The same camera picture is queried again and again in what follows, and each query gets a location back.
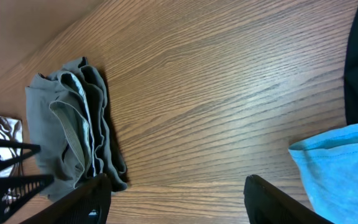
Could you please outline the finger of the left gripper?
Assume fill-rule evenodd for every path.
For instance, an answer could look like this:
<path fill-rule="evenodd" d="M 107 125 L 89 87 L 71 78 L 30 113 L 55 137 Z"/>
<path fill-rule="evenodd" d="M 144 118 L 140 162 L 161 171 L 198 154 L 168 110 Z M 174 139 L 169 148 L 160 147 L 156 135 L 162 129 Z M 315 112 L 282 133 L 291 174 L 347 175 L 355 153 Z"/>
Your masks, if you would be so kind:
<path fill-rule="evenodd" d="M 0 171 L 40 152 L 40 146 L 0 139 Z"/>
<path fill-rule="evenodd" d="M 6 222 L 31 198 L 54 181 L 52 175 L 0 178 L 0 223 Z"/>

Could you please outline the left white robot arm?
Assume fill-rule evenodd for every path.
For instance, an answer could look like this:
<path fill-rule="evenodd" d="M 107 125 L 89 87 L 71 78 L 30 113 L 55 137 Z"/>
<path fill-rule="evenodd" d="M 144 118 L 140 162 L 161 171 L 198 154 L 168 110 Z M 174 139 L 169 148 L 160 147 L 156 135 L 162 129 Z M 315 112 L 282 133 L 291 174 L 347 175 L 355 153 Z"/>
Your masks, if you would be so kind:
<path fill-rule="evenodd" d="M 16 141 L 0 139 L 0 148 L 27 149 L 27 153 L 20 152 L 18 156 L 6 160 L 1 159 L 0 171 L 19 164 L 40 152 L 40 146 Z M 31 198 L 43 191 L 54 181 L 52 175 L 30 175 L 15 177 L 0 177 L 0 223 L 7 221 Z"/>

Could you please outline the grey shorts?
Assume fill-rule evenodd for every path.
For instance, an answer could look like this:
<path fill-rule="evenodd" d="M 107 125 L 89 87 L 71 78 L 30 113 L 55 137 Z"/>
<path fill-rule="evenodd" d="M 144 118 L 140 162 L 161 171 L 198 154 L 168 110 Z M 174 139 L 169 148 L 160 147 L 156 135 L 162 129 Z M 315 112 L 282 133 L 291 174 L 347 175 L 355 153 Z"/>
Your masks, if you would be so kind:
<path fill-rule="evenodd" d="M 108 91 L 98 70 L 81 57 L 25 88 L 29 138 L 40 146 L 36 164 L 54 182 L 42 195 L 55 202 L 106 174 L 113 192 L 128 188 L 124 158 L 108 123 Z"/>

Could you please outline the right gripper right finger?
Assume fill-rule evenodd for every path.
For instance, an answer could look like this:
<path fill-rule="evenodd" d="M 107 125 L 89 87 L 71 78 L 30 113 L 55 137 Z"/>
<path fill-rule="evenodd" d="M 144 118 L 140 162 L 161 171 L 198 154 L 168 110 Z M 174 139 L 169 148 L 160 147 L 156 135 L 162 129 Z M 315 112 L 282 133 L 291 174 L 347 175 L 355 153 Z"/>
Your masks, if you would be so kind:
<path fill-rule="evenodd" d="M 246 178 L 244 204 L 250 224 L 330 222 L 258 175 L 249 175 Z"/>

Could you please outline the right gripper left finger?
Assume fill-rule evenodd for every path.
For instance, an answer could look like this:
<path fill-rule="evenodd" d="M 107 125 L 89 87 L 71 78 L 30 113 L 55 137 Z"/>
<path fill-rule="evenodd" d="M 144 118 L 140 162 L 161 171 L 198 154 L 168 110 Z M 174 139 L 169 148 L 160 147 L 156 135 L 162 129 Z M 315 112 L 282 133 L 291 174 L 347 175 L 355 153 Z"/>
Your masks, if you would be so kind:
<path fill-rule="evenodd" d="M 107 175 L 99 174 L 24 223 L 105 224 L 111 206 L 111 190 Z"/>

